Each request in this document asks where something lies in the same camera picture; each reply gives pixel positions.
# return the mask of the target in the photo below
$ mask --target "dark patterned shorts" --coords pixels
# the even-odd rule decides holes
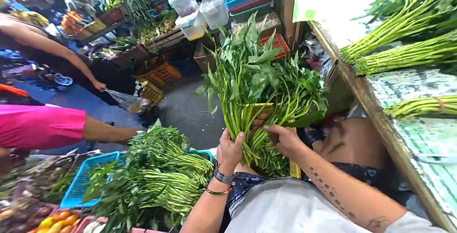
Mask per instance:
[[[332,163],[340,170],[346,172],[358,180],[367,183],[370,186],[381,189],[382,170],[369,166],[346,163]],[[228,193],[227,207],[231,207],[233,203],[243,198],[249,190],[260,183],[265,183],[274,178],[260,177],[246,172],[235,172],[233,175],[232,190]],[[304,175],[302,180],[314,185],[308,176]]]

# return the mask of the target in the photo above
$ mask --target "wristwatch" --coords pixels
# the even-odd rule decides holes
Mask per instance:
[[[227,185],[231,185],[233,181],[233,175],[232,176],[227,176],[219,172],[219,166],[216,167],[214,170],[213,176],[219,180],[222,183],[225,183]]]

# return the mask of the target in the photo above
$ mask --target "clear plastic container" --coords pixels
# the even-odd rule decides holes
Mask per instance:
[[[180,17],[186,17],[198,11],[196,0],[168,0]]]
[[[190,41],[203,37],[208,27],[205,17],[198,10],[189,16],[178,17],[175,23]]]
[[[210,29],[215,30],[229,22],[229,14],[225,8],[224,0],[203,0],[200,5],[200,13],[203,14]]]

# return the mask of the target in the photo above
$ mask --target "rubber band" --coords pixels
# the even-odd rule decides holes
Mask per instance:
[[[440,105],[440,110],[441,110],[441,112],[443,112],[444,109],[446,108],[444,106],[444,102],[441,99],[439,99],[438,97],[433,97],[433,98],[435,98],[438,101],[438,104]]]

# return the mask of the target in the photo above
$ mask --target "shorts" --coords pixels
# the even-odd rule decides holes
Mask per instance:
[[[82,140],[82,110],[0,104],[0,148],[47,150]]]
[[[357,164],[336,162],[333,162],[332,164],[352,177],[380,189],[380,185],[382,184],[382,170]],[[233,175],[232,190],[228,193],[227,197],[227,207],[229,210],[233,210],[233,204],[238,203],[240,199],[243,199],[253,186],[276,179],[277,178],[260,177],[246,172],[235,172]],[[301,180],[314,185],[306,175],[304,175]]]

